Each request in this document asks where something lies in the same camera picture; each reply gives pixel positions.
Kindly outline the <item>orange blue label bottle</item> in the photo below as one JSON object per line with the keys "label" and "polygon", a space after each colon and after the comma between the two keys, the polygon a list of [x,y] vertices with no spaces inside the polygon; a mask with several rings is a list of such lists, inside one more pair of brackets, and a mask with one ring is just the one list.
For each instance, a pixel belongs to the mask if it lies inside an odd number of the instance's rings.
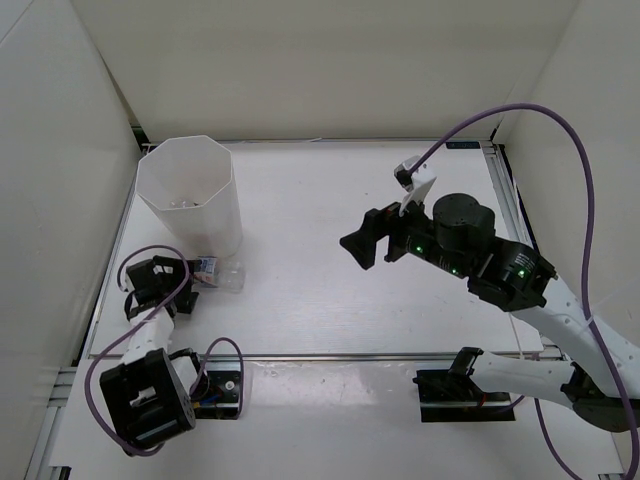
{"label": "orange blue label bottle", "polygon": [[245,278],[244,265],[239,261],[213,256],[197,258],[194,279],[204,287],[239,293],[244,288]]}

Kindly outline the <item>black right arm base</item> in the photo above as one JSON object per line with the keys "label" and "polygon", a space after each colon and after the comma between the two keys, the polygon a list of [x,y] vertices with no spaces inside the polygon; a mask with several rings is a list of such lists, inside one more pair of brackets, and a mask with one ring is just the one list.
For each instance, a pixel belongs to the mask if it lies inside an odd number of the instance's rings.
{"label": "black right arm base", "polygon": [[464,347],[448,367],[416,371],[422,423],[481,423],[515,420],[514,403],[507,392],[486,392],[472,380],[473,364],[483,353]]}

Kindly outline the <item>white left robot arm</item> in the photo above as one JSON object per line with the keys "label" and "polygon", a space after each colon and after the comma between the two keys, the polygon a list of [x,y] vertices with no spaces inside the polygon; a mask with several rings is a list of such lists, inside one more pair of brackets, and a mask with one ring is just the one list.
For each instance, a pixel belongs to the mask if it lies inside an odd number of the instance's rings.
{"label": "white left robot arm", "polygon": [[193,281],[184,279],[193,267],[192,261],[156,255],[125,269],[124,313],[134,333],[99,384],[116,434],[137,450],[194,429],[191,400],[210,386],[192,350],[168,353],[174,318],[191,313],[198,298]]}

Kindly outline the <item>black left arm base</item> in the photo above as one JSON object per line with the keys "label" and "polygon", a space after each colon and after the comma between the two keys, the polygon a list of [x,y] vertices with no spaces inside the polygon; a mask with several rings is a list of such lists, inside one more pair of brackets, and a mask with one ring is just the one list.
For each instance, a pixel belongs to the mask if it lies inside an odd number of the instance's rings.
{"label": "black left arm base", "polygon": [[245,369],[242,358],[213,358],[192,394],[197,420],[238,420],[244,408]]}

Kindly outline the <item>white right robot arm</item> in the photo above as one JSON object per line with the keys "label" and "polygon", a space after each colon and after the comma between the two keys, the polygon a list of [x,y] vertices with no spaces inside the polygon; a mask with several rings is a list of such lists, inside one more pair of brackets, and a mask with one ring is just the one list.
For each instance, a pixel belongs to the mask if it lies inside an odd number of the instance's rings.
{"label": "white right robot arm", "polygon": [[509,393],[537,397],[609,432],[625,432],[639,412],[639,349],[604,321],[587,318],[555,268],[531,247],[496,235],[494,212],[462,193],[440,198],[432,215],[410,202],[371,209],[341,246],[363,269],[375,263],[379,240],[395,262],[413,255],[467,283],[467,290],[534,327],[568,355],[557,366],[464,347],[446,369],[420,370],[420,400],[445,421],[447,408],[475,410]]}

